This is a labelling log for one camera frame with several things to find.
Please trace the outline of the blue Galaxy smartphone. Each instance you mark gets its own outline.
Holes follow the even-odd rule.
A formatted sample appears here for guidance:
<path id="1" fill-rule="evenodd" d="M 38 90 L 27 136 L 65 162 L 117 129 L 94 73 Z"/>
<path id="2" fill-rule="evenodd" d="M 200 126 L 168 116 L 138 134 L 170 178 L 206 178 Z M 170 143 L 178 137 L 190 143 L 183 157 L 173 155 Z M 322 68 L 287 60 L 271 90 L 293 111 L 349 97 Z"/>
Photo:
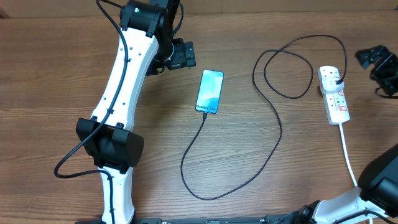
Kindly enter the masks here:
<path id="1" fill-rule="evenodd" d="M 223 86 L 224 73 L 204 70 L 198 91 L 195 109 L 199 112 L 217 114 Z"/>

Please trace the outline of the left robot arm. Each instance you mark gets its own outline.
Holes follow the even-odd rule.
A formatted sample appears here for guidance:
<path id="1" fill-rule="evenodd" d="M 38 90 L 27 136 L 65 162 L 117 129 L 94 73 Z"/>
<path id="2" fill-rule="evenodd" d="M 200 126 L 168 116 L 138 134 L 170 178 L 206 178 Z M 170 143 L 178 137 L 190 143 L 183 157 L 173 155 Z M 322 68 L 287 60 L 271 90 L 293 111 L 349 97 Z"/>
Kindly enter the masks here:
<path id="1" fill-rule="evenodd" d="M 104 210 L 97 223 L 134 223 L 132 173 L 142 156 L 144 138 L 133 133 L 134 115 L 144 79 L 165 69 L 196 65 L 192 42 L 176 38 L 180 1 L 129 1 L 121 6 L 119 50 L 103 96 L 76 133 L 93 158 L 103 183 Z"/>

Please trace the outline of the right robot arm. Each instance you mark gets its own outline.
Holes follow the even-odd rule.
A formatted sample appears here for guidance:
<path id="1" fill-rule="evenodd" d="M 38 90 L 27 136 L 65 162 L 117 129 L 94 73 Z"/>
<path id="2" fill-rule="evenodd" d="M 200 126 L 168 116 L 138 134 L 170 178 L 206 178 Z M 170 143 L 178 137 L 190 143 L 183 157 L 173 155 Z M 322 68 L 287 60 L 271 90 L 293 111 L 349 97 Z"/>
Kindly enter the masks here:
<path id="1" fill-rule="evenodd" d="M 370 79 L 385 94 L 397 98 L 397 55 L 383 45 L 359 50 L 355 57 L 364 69 L 371 64 Z M 277 223 L 357 223 L 380 218 L 391 223 L 397 216 L 397 146 L 371 161 L 361 173 L 358 185 L 331 200 L 315 201 L 277 221 Z"/>

